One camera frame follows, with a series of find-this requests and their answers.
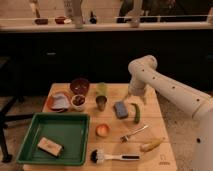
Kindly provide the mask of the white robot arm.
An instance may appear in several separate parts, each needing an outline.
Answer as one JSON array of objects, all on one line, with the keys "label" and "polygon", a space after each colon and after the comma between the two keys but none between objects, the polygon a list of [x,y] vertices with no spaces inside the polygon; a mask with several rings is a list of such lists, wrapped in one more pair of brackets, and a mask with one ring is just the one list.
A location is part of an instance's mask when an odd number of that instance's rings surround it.
[{"label": "white robot arm", "polygon": [[156,71],[157,60],[152,55],[132,60],[128,65],[131,74],[128,92],[143,96],[150,85],[162,96],[199,120],[191,171],[213,171],[213,97]]}]

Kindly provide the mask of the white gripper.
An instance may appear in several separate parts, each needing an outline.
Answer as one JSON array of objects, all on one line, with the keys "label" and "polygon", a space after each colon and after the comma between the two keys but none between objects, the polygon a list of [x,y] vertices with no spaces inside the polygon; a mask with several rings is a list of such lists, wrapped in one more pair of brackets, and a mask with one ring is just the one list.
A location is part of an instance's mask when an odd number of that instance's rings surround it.
[{"label": "white gripper", "polygon": [[128,99],[131,96],[137,96],[137,97],[140,98],[140,100],[143,103],[146,103],[145,94],[146,94],[146,89],[145,88],[137,88],[137,87],[129,86],[128,87],[128,92],[127,92],[127,95],[125,96],[125,98]]}]

